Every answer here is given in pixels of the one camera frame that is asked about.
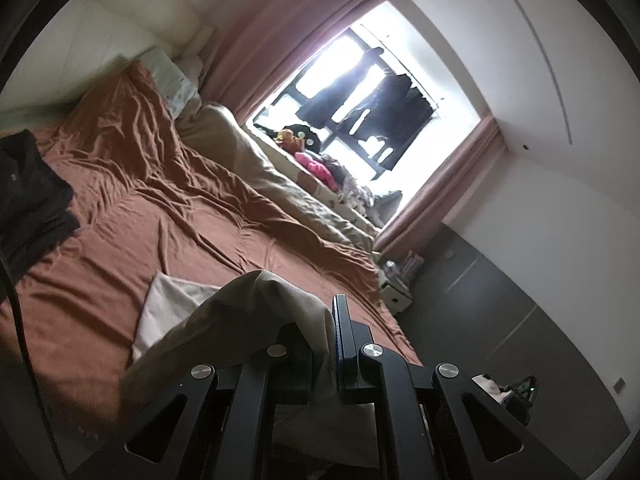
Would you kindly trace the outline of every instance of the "white pillowcase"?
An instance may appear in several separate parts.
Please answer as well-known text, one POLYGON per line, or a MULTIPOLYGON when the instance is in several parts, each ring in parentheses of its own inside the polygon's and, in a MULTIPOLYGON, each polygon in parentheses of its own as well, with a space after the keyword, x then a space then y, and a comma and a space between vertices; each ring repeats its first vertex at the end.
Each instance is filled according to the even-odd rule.
POLYGON ((204 63, 198 56, 187 56, 177 59, 175 65, 182 70, 182 73, 187 76, 189 81, 198 86, 198 78, 200 78, 200 72, 204 63))
POLYGON ((187 102, 198 93, 198 87, 158 46, 148 50, 138 59, 151 72, 158 93, 165 98, 169 113, 175 119, 187 102))

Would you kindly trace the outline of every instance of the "brown bed sheet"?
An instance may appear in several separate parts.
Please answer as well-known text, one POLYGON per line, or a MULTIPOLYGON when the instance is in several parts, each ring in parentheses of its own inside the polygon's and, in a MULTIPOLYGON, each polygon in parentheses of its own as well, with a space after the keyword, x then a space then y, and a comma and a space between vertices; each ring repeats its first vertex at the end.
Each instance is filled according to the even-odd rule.
MULTIPOLYGON (((58 417, 103 431, 118 421, 118 382, 156 270, 224 285, 267 269, 351 317, 376 342, 418 358, 378 295, 363 251, 321 240, 222 166, 179 140, 146 69, 134 63, 37 135, 74 188, 81 227, 17 285, 31 359, 58 417)), ((2 344, 17 355, 13 319, 2 344)))

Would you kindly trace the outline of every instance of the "headboard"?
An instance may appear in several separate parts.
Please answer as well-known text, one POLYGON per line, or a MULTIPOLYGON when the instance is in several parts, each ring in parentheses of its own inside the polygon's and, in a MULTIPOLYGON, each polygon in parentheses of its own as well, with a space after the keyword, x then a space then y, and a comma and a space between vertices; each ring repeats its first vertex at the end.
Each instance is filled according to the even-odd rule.
POLYGON ((189 0, 70 0, 18 63, 0 112, 73 101, 152 46, 197 54, 212 30, 189 0))

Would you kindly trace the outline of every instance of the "beige blanket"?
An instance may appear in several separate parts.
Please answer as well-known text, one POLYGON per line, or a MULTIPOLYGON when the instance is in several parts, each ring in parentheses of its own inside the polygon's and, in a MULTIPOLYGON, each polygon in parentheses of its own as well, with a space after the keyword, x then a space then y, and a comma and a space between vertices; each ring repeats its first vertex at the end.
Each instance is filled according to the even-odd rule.
POLYGON ((175 120, 178 134, 200 155, 224 166, 285 213, 329 242, 371 252, 373 238, 279 173, 225 107, 192 99, 175 120))
POLYGON ((377 466, 372 406, 345 406, 336 394, 331 312, 318 297, 266 270, 234 279, 153 345, 126 371, 123 398, 149 402, 196 364, 244 363, 275 343, 288 322, 297 324, 322 366, 307 406, 279 406, 273 441, 332 462, 377 466))

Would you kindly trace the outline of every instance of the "stuffed toy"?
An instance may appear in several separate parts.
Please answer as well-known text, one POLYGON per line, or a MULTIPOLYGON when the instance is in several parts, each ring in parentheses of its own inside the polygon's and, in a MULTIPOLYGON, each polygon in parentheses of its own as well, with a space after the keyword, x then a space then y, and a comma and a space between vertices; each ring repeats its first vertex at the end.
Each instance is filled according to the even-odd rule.
POLYGON ((309 128, 306 124, 290 124, 289 126, 285 126, 284 130, 291 130, 296 137, 305 141, 305 150, 313 153, 320 153, 322 149, 322 142, 320 142, 320 137, 315 133, 311 128, 309 128))
POLYGON ((291 130, 282 130, 274 139, 276 144, 285 152, 291 155, 301 152, 305 149, 304 139, 295 136, 291 130))
POLYGON ((339 191, 338 185, 335 183, 331 172, 327 168, 325 168, 324 165, 314 161, 306 153, 296 153, 294 155, 294 158, 300 164, 300 166, 306 168, 307 171, 314 177, 316 177, 320 182, 325 183, 331 191, 333 191, 334 193, 337 193, 339 191))

